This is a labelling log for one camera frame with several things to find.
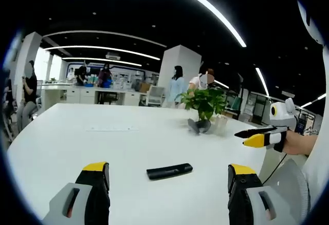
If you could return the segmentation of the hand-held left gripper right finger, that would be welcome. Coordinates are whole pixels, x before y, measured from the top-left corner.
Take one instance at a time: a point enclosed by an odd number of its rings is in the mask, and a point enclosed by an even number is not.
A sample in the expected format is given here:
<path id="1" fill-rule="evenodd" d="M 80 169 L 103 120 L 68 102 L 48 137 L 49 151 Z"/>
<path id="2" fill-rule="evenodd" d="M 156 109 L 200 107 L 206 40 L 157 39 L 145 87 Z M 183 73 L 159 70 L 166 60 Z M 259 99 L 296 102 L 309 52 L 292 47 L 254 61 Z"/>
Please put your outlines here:
<path id="1" fill-rule="evenodd" d="M 288 203 L 256 172 L 238 164 L 228 165 L 230 224 L 295 224 Z"/>

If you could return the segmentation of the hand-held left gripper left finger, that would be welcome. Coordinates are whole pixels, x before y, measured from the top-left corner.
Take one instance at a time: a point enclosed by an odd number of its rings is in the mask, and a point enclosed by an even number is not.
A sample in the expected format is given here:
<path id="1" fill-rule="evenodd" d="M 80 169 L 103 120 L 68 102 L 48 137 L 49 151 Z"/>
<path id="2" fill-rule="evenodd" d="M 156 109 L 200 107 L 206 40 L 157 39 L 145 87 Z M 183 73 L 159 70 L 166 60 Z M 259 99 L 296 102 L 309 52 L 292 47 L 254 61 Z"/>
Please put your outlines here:
<path id="1" fill-rule="evenodd" d="M 109 164 L 91 163 L 49 202 L 43 224 L 108 224 Z"/>

